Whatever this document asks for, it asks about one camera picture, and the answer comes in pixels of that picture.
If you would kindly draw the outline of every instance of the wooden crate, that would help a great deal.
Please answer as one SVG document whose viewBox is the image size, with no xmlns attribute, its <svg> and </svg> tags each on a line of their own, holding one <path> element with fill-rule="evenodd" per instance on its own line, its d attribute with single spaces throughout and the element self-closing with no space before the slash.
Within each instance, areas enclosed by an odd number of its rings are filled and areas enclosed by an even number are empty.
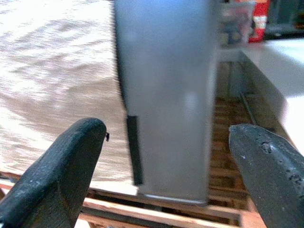
<svg viewBox="0 0 304 228">
<path fill-rule="evenodd" d="M 228 147 L 228 128 L 249 123 L 239 101 L 218 99 L 214 111 L 213 146 L 210 162 L 209 205 L 198 207 L 157 201 L 143 196 L 89 189 L 80 219 L 92 228 L 265 228 L 245 189 Z M 19 178 L 20 173 L 0 172 Z M 0 180 L 0 188 L 12 183 Z"/>
</svg>

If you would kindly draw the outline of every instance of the black strip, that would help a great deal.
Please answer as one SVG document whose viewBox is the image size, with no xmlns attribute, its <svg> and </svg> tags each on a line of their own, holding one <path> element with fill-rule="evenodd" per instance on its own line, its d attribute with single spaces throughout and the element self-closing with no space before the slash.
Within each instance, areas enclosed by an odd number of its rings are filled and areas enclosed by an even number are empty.
<svg viewBox="0 0 304 228">
<path fill-rule="evenodd" d="M 129 148 L 133 167 L 133 179 L 135 185 L 143 184 L 143 170 L 138 145 L 138 132 L 137 132 L 137 116 L 127 117 Z"/>
</svg>

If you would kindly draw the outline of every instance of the white surface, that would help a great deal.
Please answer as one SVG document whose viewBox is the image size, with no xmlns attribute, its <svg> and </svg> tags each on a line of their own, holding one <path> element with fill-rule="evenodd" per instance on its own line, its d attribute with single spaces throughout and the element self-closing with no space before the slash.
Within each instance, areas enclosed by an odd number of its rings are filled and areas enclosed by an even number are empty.
<svg viewBox="0 0 304 228">
<path fill-rule="evenodd" d="M 304 39 L 253 44 L 242 51 L 257 68 L 253 80 L 262 73 L 274 87 L 270 88 L 264 81 L 255 81 L 279 122 L 304 155 Z"/>
</svg>

